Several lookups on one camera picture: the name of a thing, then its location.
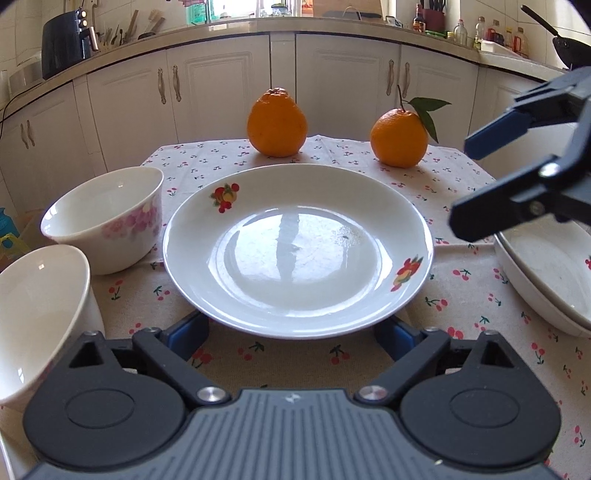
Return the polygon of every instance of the green leaf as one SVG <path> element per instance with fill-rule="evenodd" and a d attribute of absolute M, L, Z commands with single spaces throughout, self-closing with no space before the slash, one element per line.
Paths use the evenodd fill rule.
<path fill-rule="evenodd" d="M 446 102 L 445 100 L 424 97 L 415 97 L 409 103 L 415 110 L 423 110 L 425 112 L 434 112 L 446 105 L 451 105 L 451 103 Z"/>
<path fill-rule="evenodd" d="M 427 130 L 427 133 L 431 135 L 433 140 L 439 143 L 439 140 L 437 139 L 437 131 L 435 130 L 435 124 L 433 123 L 433 118 L 431 118 L 431 115 L 429 115 L 429 113 L 425 110 L 415 108 L 415 111 L 417 112 L 418 117 L 421 119 L 421 122 L 423 123 L 425 130 Z"/>

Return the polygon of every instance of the white plate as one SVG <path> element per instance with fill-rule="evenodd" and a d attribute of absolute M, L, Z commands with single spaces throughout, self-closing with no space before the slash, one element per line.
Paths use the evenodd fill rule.
<path fill-rule="evenodd" d="M 591 235 L 548 215 L 499 235 L 531 282 L 565 315 L 591 329 Z"/>
<path fill-rule="evenodd" d="M 577 337 L 591 336 L 591 331 L 585 330 L 578 323 L 568 318 L 536 288 L 511 258 L 498 235 L 495 235 L 495 253 L 513 288 L 546 322 L 568 335 Z"/>
<path fill-rule="evenodd" d="M 403 308 L 427 278 L 433 241 L 417 209 L 387 185 L 343 168 L 282 164 L 193 194 L 168 223 L 164 262 L 189 302 L 230 327 L 326 338 Z"/>

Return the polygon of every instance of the metal screw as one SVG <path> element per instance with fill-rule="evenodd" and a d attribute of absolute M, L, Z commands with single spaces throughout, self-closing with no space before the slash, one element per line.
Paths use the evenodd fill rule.
<path fill-rule="evenodd" d="M 197 392 L 197 398 L 207 403 L 215 403 L 223 400 L 226 391 L 219 387 L 203 387 Z"/>
<path fill-rule="evenodd" d="M 359 396 L 368 401 L 380 401 L 388 396 L 388 390 L 379 385 L 367 385 L 359 390 Z"/>
<path fill-rule="evenodd" d="M 534 200 L 530 203 L 530 212 L 532 215 L 539 217 L 546 213 L 546 208 L 543 203 Z"/>
<path fill-rule="evenodd" d="M 539 172 L 540 177 L 550 179 L 560 172 L 560 165 L 556 162 L 550 162 L 544 165 Z"/>

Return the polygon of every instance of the white ceramic bowl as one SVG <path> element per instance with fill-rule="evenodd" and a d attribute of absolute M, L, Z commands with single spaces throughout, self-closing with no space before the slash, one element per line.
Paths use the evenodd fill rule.
<path fill-rule="evenodd" d="M 158 239 L 163 179 L 157 168 L 131 167 L 89 180 L 49 208 L 41 231 L 82 250 L 93 275 L 124 270 Z"/>
<path fill-rule="evenodd" d="M 544 296 L 591 330 L 591 235 L 547 215 L 500 233 L 499 240 Z"/>
<path fill-rule="evenodd" d="M 0 405 L 24 411 L 48 370 L 86 330 L 104 333 L 84 254 L 40 248 L 0 274 Z"/>
<path fill-rule="evenodd" d="M 577 337 L 590 337 L 591 330 L 586 330 L 578 323 L 572 321 L 563 312 L 549 301 L 544 294 L 530 281 L 509 252 L 501 244 L 498 236 L 495 236 L 495 253 L 504 272 L 507 274 L 511 285 L 517 293 L 534 309 L 546 322 L 554 325 L 559 330 Z"/>

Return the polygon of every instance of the tablecloth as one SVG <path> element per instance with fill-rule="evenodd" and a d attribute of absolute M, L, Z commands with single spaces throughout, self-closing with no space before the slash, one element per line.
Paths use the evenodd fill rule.
<path fill-rule="evenodd" d="M 247 140 L 229 140 L 162 147 L 144 165 L 164 172 L 166 226 L 181 203 L 209 183 L 280 162 L 358 171 L 414 203 L 433 234 L 435 260 L 402 318 L 417 328 L 437 326 L 458 339 L 475 339 L 486 329 L 501 332 L 561 409 L 560 437 L 547 464 L 564 479 L 588 480 L 591 339 L 569 337 L 533 312 L 500 267 L 492 239 L 468 244 L 455 238 L 447 225 L 451 204 L 493 182 L 492 177 L 450 148 L 429 146 L 417 167 L 403 170 L 378 162 L 367 142 L 321 136 L 307 139 L 299 154 L 282 160 L 261 155 Z M 139 264 L 92 280 L 107 337 L 126 337 L 145 326 L 166 328 L 193 310 L 168 277 L 161 246 L 162 237 Z M 233 393 L 241 387 L 344 387 L 352 392 L 392 365 L 370 329 L 296 342 L 258 338 L 216 322 L 211 322 L 209 339 L 190 362 Z"/>

